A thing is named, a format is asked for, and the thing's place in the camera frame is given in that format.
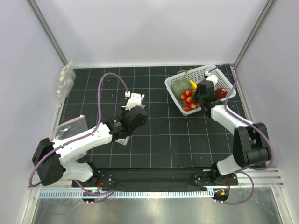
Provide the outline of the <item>red lychee cluster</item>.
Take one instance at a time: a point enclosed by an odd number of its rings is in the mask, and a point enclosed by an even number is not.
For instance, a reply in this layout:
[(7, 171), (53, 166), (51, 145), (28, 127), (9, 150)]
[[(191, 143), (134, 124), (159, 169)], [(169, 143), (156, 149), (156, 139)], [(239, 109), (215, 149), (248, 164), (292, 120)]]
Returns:
[(183, 100), (183, 103), (185, 106), (183, 107), (183, 110), (186, 112), (189, 112), (191, 110), (197, 109), (200, 107), (200, 103), (197, 103), (193, 101), (193, 90), (187, 89), (180, 98)]

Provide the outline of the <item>clear dotted zip bag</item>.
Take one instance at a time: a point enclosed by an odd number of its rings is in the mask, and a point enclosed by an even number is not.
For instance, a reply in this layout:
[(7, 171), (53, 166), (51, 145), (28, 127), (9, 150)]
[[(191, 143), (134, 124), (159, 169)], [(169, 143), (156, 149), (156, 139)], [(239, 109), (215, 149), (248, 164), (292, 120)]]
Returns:
[(115, 142), (118, 144), (121, 144), (123, 146), (126, 146), (129, 140), (130, 140), (130, 136), (128, 136), (124, 139), (117, 139)]

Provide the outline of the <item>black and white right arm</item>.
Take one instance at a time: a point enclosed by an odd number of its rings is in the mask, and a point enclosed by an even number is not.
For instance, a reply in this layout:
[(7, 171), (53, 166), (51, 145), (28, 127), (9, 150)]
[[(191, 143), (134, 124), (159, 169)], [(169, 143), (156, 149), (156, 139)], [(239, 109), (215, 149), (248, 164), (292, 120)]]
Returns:
[(207, 117), (224, 126), (234, 137), (232, 155), (211, 167), (210, 178), (214, 184), (223, 184), (236, 171), (263, 170), (271, 166), (273, 149), (265, 124), (253, 123), (230, 110), (216, 98), (212, 81), (201, 81), (193, 99)]

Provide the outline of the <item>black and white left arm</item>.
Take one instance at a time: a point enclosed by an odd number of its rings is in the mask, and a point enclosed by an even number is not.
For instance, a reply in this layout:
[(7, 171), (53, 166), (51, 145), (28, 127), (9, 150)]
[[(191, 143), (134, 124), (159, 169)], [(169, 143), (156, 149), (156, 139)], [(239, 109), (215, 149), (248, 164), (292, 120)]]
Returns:
[(99, 175), (94, 165), (78, 163), (79, 155), (114, 141), (125, 144), (135, 130), (146, 123), (148, 113), (144, 108), (144, 105), (123, 107), (119, 116), (106, 119), (85, 132), (57, 142), (49, 138), (41, 140), (32, 157), (34, 170), (29, 185), (49, 186), (60, 180), (77, 180), (89, 187), (97, 185)]

